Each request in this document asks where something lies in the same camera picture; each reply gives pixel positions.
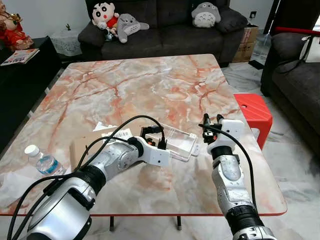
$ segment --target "plastic container lid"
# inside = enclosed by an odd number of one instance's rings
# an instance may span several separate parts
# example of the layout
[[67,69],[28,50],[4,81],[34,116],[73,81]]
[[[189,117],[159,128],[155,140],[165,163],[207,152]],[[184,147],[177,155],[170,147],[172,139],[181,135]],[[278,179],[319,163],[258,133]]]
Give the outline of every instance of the plastic container lid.
[[[160,124],[163,126],[164,135],[167,140],[166,147],[170,150],[171,157],[188,162],[196,148],[197,135],[181,131],[161,122]],[[147,134],[146,136],[157,143],[161,138],[161,133]]]
[[25,148],[24,153],[29,157],[34,157],[40,152],[39,148],[36,145],[29,145]]

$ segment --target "power outlet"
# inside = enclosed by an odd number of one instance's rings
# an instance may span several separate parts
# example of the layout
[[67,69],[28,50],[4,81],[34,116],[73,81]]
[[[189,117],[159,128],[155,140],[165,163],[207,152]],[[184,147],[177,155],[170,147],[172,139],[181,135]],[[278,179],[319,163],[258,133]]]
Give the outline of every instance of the power outlet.
[[250,19],[254,19],[257,15],[257,11],[250,12]]

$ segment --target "stuffed toy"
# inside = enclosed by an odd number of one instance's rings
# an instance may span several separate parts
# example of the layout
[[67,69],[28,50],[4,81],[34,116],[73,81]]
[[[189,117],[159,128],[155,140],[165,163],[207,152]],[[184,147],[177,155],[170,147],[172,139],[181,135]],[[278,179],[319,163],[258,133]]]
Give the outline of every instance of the stuffed toy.
[[121,14],[117,22],[118,38],[121,43],[125,44],[128,41],[128,36],[138,32],[139,30],[149,29],[149,24],[138,22],[133,16],[128,13]]
[[117,21],[119,14],[115,12],[113,3],[97,3],[92,12],[92,23],[101,30],[110,31],[117,35]]
[[215,23],[220,23],[219,10],[210,2],[199,4],[191,13],[193,25],[197,28],[212,28]]

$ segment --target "totoro plush toy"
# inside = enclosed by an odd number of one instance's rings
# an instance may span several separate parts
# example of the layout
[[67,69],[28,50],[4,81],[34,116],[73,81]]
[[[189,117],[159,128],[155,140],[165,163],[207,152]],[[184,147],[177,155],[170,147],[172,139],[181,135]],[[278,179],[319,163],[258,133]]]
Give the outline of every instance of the totoro plush toy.
[[139,30],[149,29],[149,24],[138,22],[133,16],[128,13],[121,14],[117,22],[118,38],[121,43],[125,44],[128,41],[128,36],[138,32]]
[[197,28],[212,28],[221,21],[218,8],[210,2],[199,4],[191,13],[193,25]]

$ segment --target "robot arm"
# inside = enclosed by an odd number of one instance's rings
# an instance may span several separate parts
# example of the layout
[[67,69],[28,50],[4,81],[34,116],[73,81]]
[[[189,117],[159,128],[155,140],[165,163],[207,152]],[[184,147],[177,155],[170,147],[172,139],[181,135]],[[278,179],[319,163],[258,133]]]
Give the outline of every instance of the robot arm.
[[[217,116],[218,124],[211,125],[208,114],[203,125],[229,133],[237,140],[242,136],[244,123]],[[233,154],[235,143],[227,136],[203,128],[207,151],[212,155],[212,180],[222,213],[229,223],[233,240],[276,240],[271,230],[264,226],[258,211],[245,187],[244,172],[238,156]]]
[[142,137],[115,142],[84,169],[66,180],[32,217],[27,240],[81,240],[91,226],[89,210],[102,187],[136,162],[167,166],[170,152],[147,144]]
[[[276,240],[271,230],[260,220],[244,183],[240,161],[233,154],[235,143],[221,133],[206,127],[214,127],[239,139],[244,124],[238,120],[217,116],[218,124],[211,125],[204,115],[203,138],[212,155],[212,180],[217,189],[218,204],[227,219],[233,240]],[[153,133],[152,127],[145,129]],[[75,172],[52,191],[49,198],[32,217],[27,240],[81,240],[91,226],[89,210],[107,181],[125,171],[134,163],[168,165],[170,152],[149,145],[143,137],[129,139],[129,143],[115,142],[87,166]]]

